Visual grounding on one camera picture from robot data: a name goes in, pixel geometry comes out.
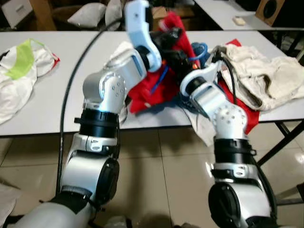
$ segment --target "white table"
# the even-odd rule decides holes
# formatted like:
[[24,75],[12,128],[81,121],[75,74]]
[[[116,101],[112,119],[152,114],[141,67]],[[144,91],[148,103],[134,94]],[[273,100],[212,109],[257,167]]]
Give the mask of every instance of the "white table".
[[[255,16],[256,12],[246,11],[235,0],[194,0],[223,30],[304,30],[304,28],[271,27]],[[232,20],[242,17],[246,25],[238,26]]]
[[[27,104],[9,121],[0,125],[0,136],[58,133],[61,105],[71,72],[85,46],[95,32],[6,32],[0,33],[0,52],[34,38],[46,44],[60,59],[58,66],[38,79]],[[209,47],[237,38],[243,45],[256,46],[269,58],[284,55],[270,41],[256,31],[188,32],[191,42],[206,42]],[[99,71],[115,48],[128,40],[124,32],[106,32],[84,59],[71,87],[65,132],[77,132],[75,117],[82,112],[82,83],[85,77]],[[295,100],[270,112],[261,112],[261,122],[304,119],[304,99]],[[151,108],[139,115],[128,114],[123,129],[190,125],[184,112],[172,103]]]

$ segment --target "table leg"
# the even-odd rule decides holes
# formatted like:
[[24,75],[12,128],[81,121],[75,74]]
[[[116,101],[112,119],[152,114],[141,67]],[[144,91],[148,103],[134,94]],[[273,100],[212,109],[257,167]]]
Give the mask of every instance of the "table leg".
[[278,153],[283,147],[289,144],[295,137],[297,137],[304,130],[304,120],[302,120],[290,133],[284,134],[285,138],[282,139],[274,148],[272,148],[267,154],[262,157],[257,164],[263,165],[266,161],[272,158]]
[[277,42],[276,42],[276,46],[278,49],[281,49],[282,46],[282,38],[283,38],[283,32],[278,31],[277,32]]
[[292,42],[292,44],[290,45],[289,49],[286,52],[286,55],[290,56],[291,53],[295,50],[295,47],[297,46],[297,44],[300,42],[302,36],[303,36],[303,32],[299,31],[294,39],[294,41]]
[[283,122],[275,122],[275,124],[284,136],[287,136],[290,133]]
[[[284,198],[294,195],[296,193],[300,193],[301,198],[284,199]],[[298,184],[296,187],[293,187],[291,189],[281,192],[280,194],[276,195],[275,198],[276,198],[276,204],[278,206],[304,203],[304,182],[301,184]]]
[[301,58],[304,56],[304,48],[300,51],[300,53],[296,56],[296,59],[298,60],[298,61],[300,61],[301,60]]

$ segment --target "crumpled clothing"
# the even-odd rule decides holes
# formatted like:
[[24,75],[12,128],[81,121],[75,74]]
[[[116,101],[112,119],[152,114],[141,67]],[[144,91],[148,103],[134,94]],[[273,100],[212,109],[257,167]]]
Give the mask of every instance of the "crumpled clothing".
[[182,109],[191,122],[192,128],[196,135],[205,143],[206,146],[212,146],[216,131],[211,121],[202,114],[191,112],[186,108]]
[[[169,12],[168,16],[160,21],[159,25],[161,31],[167,31],[173,27],[181,28],[183,33],[172,49],[183,50],[188,57],[195,57],[191,44],[187,38],[185,27],[179,16],[173,12]],[[130,90],[128,96],[132,98],[131,113],[137,113],[151,106],[170,101],[177,95],[180,89],[176,83],[176,74],[170,68],[164,79],[152,92],[152,89],[158,83],[164,69],[165,64],[156,72],[148,72],[147,77]]]
[[[234,40],[230,41],[228,44],[233,44],[233,45],[238,46],[238,47],[242,46],[241,43],[237,39],[234,39]],[[229,74],[228,70],[222,71],[222,74],[223,73],[224,74],[227,74],[227,73]],[[221,78],[220,80],[218,80],[218,84],[224,90],[227,99],[230,102],[233,102],[233,94],[229,90],[229,87],[228,87],[227,83]],[[249,134],[249,132],[256,125],[258,125],[258,119],[259,119],[260,112],[251,109],[244,102],[242,102],[242,100],[240,100],[238,98],[237,98],[237,105],[240,106],[242,109],[244,109],[244,111],[247,115],[247,127],[246,127],[246,130],[245,130],[245,134]]]
[[16,200],[21,194],[20,190],[0,183],[0,227],[2,227],[6,218],[13,211]]
[[59,61],[42,43],[28,39],[0,56],[0,124],[28,101],[33,86]]
[[[304,97],[304,67],[295,58],[268,59],[255,47],[226,45],[234,67],[236,95],[254,110],[270,110]],[[222,73],[230,91],[228,71]]]

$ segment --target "black cable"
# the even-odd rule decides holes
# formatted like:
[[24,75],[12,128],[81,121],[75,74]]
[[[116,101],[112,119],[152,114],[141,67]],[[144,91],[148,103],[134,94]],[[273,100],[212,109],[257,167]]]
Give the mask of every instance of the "black cable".
[[61,172],[62,172],[62,158],[63,158],[63,149],[64,149],[64,137],[63,137],[64,118],[65,118],[65,112],[66,112],[67,97],[70,92],[70,88],[71,88],[73,79],[75,77],[75,74],[76,74],[81,62],[83,61],[84,57],[86,56],[87,52],[89,51],[91,46],[96,42],[96,40],[100,37],[100,35],[103,34],[103,32],[108,30],[112,25],[116,24],[117,22],[122,22],[122,20],[123,20],[122,18],[119,18],[119,19],[113,21],[112,23],[110,23],[109,25],[105,26],[104,28],[100,29],[100,31],[91,40],[91,42],[88,44],[88,46],[85,48],[85,50],[81,54],[78,62],[76,63],[76,65],[73,69],[70,79],[67,83],[66,93],[63,98],[63,103],[62,103],[62,107],[61,107],[61,116],[60,116],[60,146],[59,146],[58,168],[57,168],[56,195],[58,193],[60,193],[60,179],[61,179]]
[[223,62],[225,63],[225,65],[228,68],[230,77],[231,77],[231,83],[232,83],[232,94],[233,94],[233,103],[235,105],[237,105],[237,96],[236,96],[236,84],[234,82],[234,77],[233,77],[233,73],[232,73],[232,64],[225,58],[225,57],[221,57],[221,60],[223,60]]
[[257,171],[258,171],[258,177],[260,178],[262,185],[265,189],[266,195],[268,196],[269,203],[272,208],[272,217],[276,220],[277,219],[277,205],[276,205],[276,197],[275,194],[271,188],[271,185],[264,174],[263,170],[261,167],[257,164],[256,160],[252,157],[252,163],[256,166]]

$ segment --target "cardboard box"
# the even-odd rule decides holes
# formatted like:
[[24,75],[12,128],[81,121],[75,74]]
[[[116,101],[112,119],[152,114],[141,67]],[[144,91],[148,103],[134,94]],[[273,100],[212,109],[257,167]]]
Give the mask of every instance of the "cardboard box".
[[176,7],[166,9],[163,6],[160,6],[152,8],[153,31],[157,31],[159,21],[165,18],[169,11],[173,11],[180,16],[186,30],[190,31],[200,29],[200,20],[199,18],[195,17],[195,14],[191,7]]

